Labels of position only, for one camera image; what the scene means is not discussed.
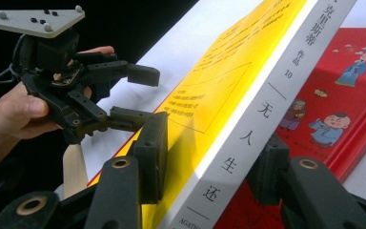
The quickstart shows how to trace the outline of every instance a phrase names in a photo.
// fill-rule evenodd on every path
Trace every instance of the book spine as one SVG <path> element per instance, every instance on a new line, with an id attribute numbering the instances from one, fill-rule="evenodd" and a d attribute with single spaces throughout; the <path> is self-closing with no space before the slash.
<path id="1" fill-rule="evenodd" d="M 213 228 L 355 1 L 305 5 L 158 228 Z"/>

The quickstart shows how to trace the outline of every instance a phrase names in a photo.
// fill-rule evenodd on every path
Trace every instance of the black background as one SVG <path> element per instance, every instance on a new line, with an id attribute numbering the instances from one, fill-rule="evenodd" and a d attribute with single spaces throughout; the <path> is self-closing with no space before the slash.
<path id="1" fill-rule="evenodd" d="M 80 34 L 78 50 L 113 46 L 119 59 L 136 63 L 196 1 L 194 0 L 0 0 L 0 10 L 71 10 L 82 7 L 86 17 L 73 29 Z M 0 31 L 0 72 L 10 61 L 20 34 Z M 0 84 L 0 96 L 13 85 Z M 21 141 L 10 156 L 25 161 L 20 194 L 54 190 L 62 183 L 62 155 L 67 148 L 56 131 Z"/>

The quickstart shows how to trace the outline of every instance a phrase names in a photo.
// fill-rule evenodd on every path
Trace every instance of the book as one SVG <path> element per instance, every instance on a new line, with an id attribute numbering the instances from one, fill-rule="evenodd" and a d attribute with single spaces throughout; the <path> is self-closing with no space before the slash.
<path id="1" fill-rule="evenodd" d="M 144 227 L 214 226 L 354 2 L 266 0 L 216 38 L 156 110 L 169 159 Z"/>
<path id="2" fill-rule="evenodd" d="M 324 162 L 343 182 L 366 153 L 366 28 L 340 28 L 275 133 L 290 156 Z M 215 228 L 283 228 L 279 206 L 261 206 L 246 181 Z"/>
<path id="3" fill-rule="evenodd" d="M 113 106 L 153 112 L 187 75 L 216 37 L 254 9 L 261 0 L 202 0 L 195 5 L 137 62 L 161 73 L 158 87 L 144 87 L 120 80 L 111 96 L 98 105 L 105 111 Z M 124 145 L 131 133 L 108 130 L 87 135 L 81 142 L 88 179 Z"/>

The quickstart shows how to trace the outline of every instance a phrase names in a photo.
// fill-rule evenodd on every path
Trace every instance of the yellow book cover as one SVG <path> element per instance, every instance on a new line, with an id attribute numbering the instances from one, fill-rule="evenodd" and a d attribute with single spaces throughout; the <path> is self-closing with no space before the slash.
<path id="1" fill-rule="evenodd" d="M 354 2 L 265 0 L 219 35 L 156 110 L 165 195 L 144 228 L 213 228 Z"/>

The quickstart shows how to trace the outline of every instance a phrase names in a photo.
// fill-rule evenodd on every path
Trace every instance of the red book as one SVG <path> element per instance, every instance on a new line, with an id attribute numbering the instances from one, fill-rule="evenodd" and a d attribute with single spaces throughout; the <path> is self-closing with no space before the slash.
<path id="1" fill-rule="evenodd" d="M 366 28 L 340 28 L 275 133 L 291 156 L 324 162 L 343 182 L 366 153 Z M 246 181 L 214 228 L 283 228 Z"/>

